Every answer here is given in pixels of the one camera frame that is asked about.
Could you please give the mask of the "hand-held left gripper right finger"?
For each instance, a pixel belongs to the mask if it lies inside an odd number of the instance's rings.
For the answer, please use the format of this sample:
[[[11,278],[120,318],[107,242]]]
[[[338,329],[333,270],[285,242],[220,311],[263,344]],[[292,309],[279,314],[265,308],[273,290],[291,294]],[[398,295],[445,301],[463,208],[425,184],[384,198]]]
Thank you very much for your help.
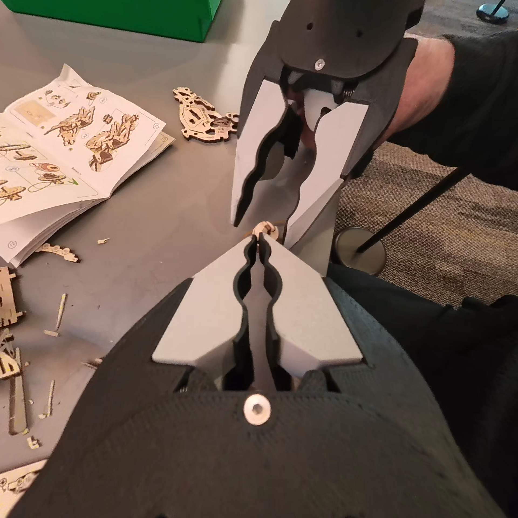
[[[281,379],[363,361],[326,280],[270,236],[258,240],[264,287],[271,297],[266,317],[266,355]]]

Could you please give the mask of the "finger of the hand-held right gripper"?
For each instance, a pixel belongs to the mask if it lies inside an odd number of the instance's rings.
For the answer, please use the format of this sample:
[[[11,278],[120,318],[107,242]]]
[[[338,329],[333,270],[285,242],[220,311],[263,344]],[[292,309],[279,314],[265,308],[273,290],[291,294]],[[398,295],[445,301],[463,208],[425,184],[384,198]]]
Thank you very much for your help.
[[[369,105],[334,102],[333,94],[304,91],[307,125],[314,130],[315,161],[299,190],[299,201],[285,228],[284,246],[291,248],[307,232],[342,185],[342,172]]]
[[[281,86],[264,79],[237,139],[230,201],[232,226],[239,226],[248,210],[269,152],[287,132],[291,112]]]

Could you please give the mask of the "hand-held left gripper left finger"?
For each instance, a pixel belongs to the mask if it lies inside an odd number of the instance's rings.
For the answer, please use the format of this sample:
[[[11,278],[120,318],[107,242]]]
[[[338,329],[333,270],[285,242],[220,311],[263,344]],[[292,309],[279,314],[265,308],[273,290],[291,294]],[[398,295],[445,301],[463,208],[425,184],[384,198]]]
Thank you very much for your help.
[[[191,278],[155,348],[161,364],[192,366],[224,390],[246,390],[254,381],[249,315],[257,238],[249,236]]]

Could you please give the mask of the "wooden hub disc part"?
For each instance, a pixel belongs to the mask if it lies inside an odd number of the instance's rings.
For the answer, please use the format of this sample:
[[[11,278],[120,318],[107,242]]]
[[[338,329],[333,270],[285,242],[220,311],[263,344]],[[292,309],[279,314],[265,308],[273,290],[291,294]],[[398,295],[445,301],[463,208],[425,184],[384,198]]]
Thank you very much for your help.
[[[251,235],[255,236],[255,238],[256,238],[257,245],[259,245],[259,243],[260,243],[260,236],[262,234],[270,236],[271,239],[273,239],[277,242],[279,241],[279,238],[280,238],[280,232],[279,232],[278,227],[269,221],[260,222],[251,231]]]

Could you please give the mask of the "partly built wooden model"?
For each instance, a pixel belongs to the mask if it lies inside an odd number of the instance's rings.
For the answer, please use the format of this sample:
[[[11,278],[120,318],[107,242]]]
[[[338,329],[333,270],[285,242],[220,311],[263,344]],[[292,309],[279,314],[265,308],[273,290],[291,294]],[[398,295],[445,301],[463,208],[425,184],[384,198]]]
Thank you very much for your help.
[[[16,310],[11,281],[16,277],[8,267],[1,267],[1,380],[21,372],[20,351],[13,348],[14,337],[9,327],[16,324],[24,312]]]

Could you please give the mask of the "person's right hand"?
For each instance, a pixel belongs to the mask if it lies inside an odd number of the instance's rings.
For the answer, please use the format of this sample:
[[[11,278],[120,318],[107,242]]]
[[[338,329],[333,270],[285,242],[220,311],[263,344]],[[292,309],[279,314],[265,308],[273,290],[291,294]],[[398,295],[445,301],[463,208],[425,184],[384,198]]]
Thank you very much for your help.
[[[437,107],[449,85],[454,59],[455,49],[449,40],[418,37],[396,113],[379,144],[414,126]]]

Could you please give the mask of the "flat wooden car body panel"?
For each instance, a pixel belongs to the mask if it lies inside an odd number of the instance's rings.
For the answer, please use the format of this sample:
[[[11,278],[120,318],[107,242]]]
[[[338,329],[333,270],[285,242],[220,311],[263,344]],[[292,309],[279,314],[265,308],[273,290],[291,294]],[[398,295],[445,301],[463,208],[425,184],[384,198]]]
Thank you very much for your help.
[[[237,133],[237,113],[219,114],[211,103],[188,87],[175,88],[172,94],[179,103],[179,119],[186,140],[195,139],[209,144],[228,141],[232,134]]]

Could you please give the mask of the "black pole round base stand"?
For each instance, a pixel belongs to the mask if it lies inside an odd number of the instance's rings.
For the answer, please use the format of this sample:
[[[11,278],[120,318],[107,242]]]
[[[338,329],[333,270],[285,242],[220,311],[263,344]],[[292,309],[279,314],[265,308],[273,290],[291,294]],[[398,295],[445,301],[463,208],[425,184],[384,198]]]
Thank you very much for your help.
[[[485,3],[476,10],[476,16],[487,23],[501,25],[508,21],[508,9],[503,7],[505,1],[499,1],[496,4]]]
[[[375,233],[358,226],[336,232],[332,240],[331,259],[336,264],[369,275],[379,275],[387,260],[383,238],[469,175],[469,170],[456,168]]]

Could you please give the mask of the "wavy wooden strip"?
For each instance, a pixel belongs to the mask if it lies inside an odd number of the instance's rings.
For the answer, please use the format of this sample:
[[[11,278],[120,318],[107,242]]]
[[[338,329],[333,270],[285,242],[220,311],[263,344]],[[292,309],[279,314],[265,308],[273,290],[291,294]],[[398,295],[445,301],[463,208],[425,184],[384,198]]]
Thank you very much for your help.
[[[43,243],[35,250],[35,253],[51,253],[62,257],[68,262],[80,262],[80,258],[68,247],[62,248],[59,245],[53,245],[50,243]]]

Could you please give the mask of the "green plastic bin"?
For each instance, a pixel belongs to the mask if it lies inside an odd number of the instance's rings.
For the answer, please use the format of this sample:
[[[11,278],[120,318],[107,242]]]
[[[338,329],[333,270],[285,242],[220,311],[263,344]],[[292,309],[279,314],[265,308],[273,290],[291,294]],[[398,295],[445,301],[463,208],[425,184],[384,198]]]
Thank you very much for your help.
[[[203,42],[221,1],[3,1],[15,13]]]

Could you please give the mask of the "open instruction booklet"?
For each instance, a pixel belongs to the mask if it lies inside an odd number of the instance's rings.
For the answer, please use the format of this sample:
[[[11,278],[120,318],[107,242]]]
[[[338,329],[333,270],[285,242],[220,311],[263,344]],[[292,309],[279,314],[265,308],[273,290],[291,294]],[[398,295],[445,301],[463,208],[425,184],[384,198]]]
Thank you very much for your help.
[[[1,113],[1,258],[21,265],[175,139],[141,107],[63,65]]]

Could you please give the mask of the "long wooden wedge piece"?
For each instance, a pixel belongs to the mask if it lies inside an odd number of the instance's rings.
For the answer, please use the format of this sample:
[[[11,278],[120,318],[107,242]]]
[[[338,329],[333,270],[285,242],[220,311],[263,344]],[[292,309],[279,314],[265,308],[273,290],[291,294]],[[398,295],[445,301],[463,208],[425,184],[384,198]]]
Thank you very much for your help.
[[[8,432],[10,436],[22,434],[28,429],[25,394],[23,385],[23,368],[21,350],[19,347],[15,350],[15,359],[20,367],[20,372],[15,375],[10,382],[10,399],[9,399],[9,424]]]

